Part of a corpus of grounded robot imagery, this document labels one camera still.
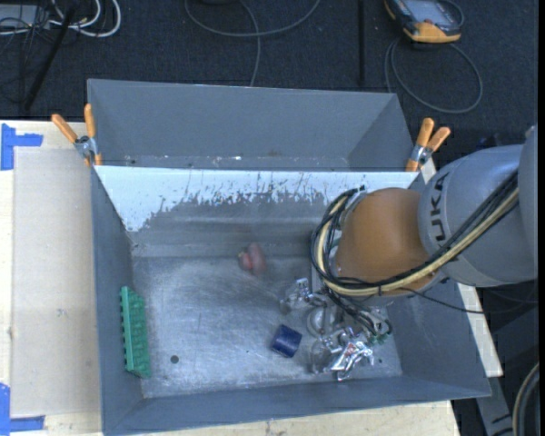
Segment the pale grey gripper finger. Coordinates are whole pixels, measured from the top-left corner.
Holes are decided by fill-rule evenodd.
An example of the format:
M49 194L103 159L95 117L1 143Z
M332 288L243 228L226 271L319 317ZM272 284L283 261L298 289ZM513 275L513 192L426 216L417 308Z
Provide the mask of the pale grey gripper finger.
M342 354L343 346L339 338L320 336L314 340L310 349L310 369L313 374L323 374L332 370L332 365Z
M289 314L293 311L304 309L309 305L309 280L307 278L296 279L279 301L281 314Z

